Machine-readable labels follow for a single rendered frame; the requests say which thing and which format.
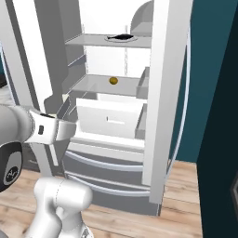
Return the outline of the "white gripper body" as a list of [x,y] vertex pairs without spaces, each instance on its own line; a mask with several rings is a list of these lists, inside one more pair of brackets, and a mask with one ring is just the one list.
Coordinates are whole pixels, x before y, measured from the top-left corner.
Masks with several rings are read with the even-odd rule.
[[55,131],[55,141],[62,141],[65,139],[70,139],[75,135],[76,123],[56,120],[56,131]]

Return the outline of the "white open fridge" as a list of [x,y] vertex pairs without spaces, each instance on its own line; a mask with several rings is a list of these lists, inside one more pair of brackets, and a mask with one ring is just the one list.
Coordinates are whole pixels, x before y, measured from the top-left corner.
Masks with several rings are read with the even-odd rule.
[[[70,102],[66,120],[76,123],[77,130],[71,139],[58,142],[51,147],[51,153],[63,167],[66,151],[82,152],[102,157],[144,162],[145,139],[126,139],[101,134],[86,133],[80,129],[77,113],[77,99],[94,99],[112,102],[141,102],[147,99],[136,96],[102,94],[96,92],[72,91],[72,88],[87,74],[111,77],[141,77],[146,67],[150,68],[151,48],[77,46],[66,42],[85,34],[131,34],[130,25],[134,14],[150,0],[65,0],[63,28],[65,33],[66,56],[69,75],[62,83],[63,98]],[[91,178],[120,186],[150,190],[150,186],[122,183],[101,178]]]

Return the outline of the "grey glass fridge shelf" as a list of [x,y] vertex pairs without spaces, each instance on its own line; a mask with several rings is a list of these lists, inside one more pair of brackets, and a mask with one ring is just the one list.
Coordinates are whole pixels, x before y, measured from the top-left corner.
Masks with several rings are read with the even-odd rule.
[[136,96],[139,78],[117,76],[117,79],[118,82],[112,85],[108,75],[87,74],[72,88],[72,91]]
[[66,45],[77,46],[111,46],[111,47],[131,47],[131,48],[151,48],[152,39],[146,36],[136,36],[137,41],[128,43],[114,43],[105,40],[105,34],[85,34],[82,33],[77,37],[66,42]]

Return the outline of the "white left fridge door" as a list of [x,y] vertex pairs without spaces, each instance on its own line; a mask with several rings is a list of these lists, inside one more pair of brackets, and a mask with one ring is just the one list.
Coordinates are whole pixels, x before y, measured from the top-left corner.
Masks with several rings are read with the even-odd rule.
[[0,56],[17,105],[67,119],[65,0],[0,0]]

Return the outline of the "white fridge door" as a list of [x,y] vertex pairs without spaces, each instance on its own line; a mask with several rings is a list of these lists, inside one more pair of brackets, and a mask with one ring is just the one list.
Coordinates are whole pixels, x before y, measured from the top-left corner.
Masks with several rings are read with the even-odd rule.
[[162,202],[193,0],[154,0],[142,183]]
[[67,119],[65,0],[0,0],[0,56],[17,105]]

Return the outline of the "white right fridge door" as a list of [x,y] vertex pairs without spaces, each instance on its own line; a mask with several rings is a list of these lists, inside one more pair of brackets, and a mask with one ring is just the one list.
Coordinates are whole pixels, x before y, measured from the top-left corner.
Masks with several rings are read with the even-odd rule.
[[162,202],[193,0],[154,0],[142,183]]

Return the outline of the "black fish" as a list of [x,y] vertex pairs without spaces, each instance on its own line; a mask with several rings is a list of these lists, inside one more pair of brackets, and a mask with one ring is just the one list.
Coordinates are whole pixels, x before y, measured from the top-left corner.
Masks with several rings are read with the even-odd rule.
[[128,39],[131,39],[133,37],[134,37],[134,35],[123,33],[123,34],[118,34],[118,35],[109,37],[109,39],[128,40]]

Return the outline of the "white crisper drawer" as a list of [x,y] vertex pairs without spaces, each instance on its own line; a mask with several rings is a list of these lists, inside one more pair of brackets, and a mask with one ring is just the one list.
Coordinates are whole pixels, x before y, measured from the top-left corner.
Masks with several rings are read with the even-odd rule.
[[80,129],[86,133],[133,139],[143,104],[77,99]]

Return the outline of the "grey drawer cabinet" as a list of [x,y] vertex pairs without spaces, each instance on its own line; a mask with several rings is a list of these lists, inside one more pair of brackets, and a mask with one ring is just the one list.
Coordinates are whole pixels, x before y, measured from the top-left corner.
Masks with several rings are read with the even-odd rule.
[[23,153],[23,168],[34,172],[39,172],[39,166],[31,146],[27,143],[22,143]]

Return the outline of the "grey freezer drawer front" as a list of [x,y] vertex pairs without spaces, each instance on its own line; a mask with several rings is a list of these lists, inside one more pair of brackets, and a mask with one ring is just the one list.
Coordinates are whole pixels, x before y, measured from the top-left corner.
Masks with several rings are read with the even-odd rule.
[[[68,179],[70,179],[68,175],[72,175],[81,180],[87,181],[89,183],[99,185],[101,187],[116,189],[116,190],[148,191],[148,190],[142,190],[139,188],[125,187],[125,186],[120,186],[118,184],[102,182],[92,178],[77,176],[76,174],[70,173],[70,172],[67,172],[66,175]],[[92,201],[93,205],[99,205],[99,206],[104,206],[107,208],[112,208],[116,210],[130,212],[130,213],[140,214],[140,215],[148,215],[148,216],[158,216],[161,211],[160,205],[149,202],[149,196],[127,197],[127,196],[110,195],[103,192],[96,192],[94,190],[92,191],[93,191],[93,201]]]
[[140,185],[142,163],[67,151],[63,157],[64,170],[95,179],[106,179]]

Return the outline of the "grey door bin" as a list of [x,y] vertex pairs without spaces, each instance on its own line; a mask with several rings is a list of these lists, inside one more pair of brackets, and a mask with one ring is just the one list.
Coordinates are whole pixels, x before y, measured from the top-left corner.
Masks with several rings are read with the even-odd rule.
[[135,129],[135,138],[136,139],[145,139],[146,112],[147,112],[147,105],[144,104],[142,106],[142,110],[139,115],[138,124]]
[[139,79],[139,84],[137,86],[136,97],[138,99],[148,98],[149,74],[150,74],[150,68],[146,67]]

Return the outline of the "white plate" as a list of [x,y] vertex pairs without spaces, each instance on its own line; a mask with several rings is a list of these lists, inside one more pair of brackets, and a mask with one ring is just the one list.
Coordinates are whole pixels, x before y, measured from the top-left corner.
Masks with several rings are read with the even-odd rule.
[[111,36],[106,36],[105,40],[109,41],[109,42],[114,42],[114,43],[128,43],[128,42],[133,42],[133,41],[137,41],[138,38],[134,35],[133,38],[128,39],[128,40],[117,40],[117,39],[109,39],[109,37]]

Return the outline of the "grey rounded door compartment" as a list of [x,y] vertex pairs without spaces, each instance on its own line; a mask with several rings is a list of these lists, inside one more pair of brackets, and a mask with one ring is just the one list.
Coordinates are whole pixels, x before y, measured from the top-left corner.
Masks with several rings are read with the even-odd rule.
[[148,1],[138,8],[130,25],[130,33],[135,36],[152,35],[153,1]]

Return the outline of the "dark teal tall cabinet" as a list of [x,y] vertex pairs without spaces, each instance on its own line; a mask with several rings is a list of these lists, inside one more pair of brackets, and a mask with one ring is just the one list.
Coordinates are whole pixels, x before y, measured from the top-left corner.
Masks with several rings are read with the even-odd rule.
[[197,160],[203,238],[238,238],[238,4]]

